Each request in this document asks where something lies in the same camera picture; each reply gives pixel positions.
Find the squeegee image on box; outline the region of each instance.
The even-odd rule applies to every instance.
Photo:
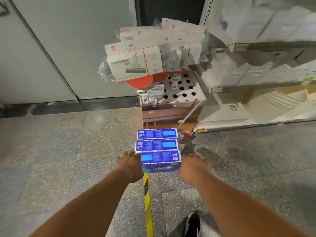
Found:
[[[141,65],[138,64],[138,55],[136,51],[133,59],[134,63],[131,64],[130,68],[126,68],[126,73],[146,73],[146,68],[141,68]]]

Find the stacked boxes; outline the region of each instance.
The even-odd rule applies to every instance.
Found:
[[[142,156],[144,173],[171,172],[180,168],[177,129],[138,130],[135,151]]]

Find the yellow and black tape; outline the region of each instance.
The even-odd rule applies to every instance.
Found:
[[[149,196],[149,187],[148,187],[148,174],[145,173],[143,177],[144,185],[144,195],[145,195],[145,217],[146,217],[146,228],[147,228],[147,237],[153,237],[153,223],[151,220],[151,206],[150,206],[150,196]]]

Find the floor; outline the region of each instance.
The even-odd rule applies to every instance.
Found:
[[[140,108],[0,119],[0,236],[28,236],[100,181],[118,153],[134,148],[140,127]],[[215,175],[316,236],[316,122],[197,134],[185,143]],[[176,172],[151,174],[149,190],[155,236],[181,236],[195,210],[214,224]],[[147,236],[142,181],[126,189],[107,236]]]

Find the black sneaker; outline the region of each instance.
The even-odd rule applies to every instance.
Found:
[[[199,237],[201,231],[201,221],[197,213],[193,212],[188,216],[185,225],[184,237]]]

